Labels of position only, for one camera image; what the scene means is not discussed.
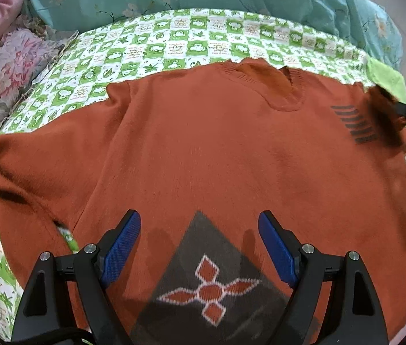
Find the orange knitted sweater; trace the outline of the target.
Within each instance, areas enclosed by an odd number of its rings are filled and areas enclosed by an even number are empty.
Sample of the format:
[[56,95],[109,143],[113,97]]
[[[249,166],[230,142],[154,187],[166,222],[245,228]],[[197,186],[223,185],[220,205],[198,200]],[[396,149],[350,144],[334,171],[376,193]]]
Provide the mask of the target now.
[[356,251],[388,337],[406,324],[406,126],[380,87],[263,59],[110,83],[107,98],[0,135],[0,239],[25,283],[43,252],[141,231],[109,298],[135,344],[266,344],[290,293],[258,230]]

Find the purple floral pillow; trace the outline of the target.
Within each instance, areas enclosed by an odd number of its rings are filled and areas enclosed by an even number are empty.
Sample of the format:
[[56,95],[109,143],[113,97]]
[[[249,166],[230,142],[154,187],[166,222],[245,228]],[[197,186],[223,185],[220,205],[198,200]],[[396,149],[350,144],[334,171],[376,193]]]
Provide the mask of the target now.
[[77,36],[56,30],[40,18],[20,15],[0,39],[0,126],[32,87]]

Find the green white patterned bedsheet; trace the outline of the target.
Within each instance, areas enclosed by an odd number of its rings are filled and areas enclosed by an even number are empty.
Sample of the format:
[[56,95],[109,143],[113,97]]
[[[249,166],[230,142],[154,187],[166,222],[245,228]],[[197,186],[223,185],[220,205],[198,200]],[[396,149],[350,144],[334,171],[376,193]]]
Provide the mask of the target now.
[[[277,68],[305,69],[365,87],[380,79],[376,73],[384,65],[371,62],[364,50],[340,37],[280,18],[227,9],[155,13],[74,37],[23,94],[0,125],[0,134],[31,132],[66,111],[101,101],[113,80],[249,56],[265,58]],[[389,66],[383,71],[396,76],[390,80],[404,80]],[[1,340],[10,339],[21,294],[0,243]]]

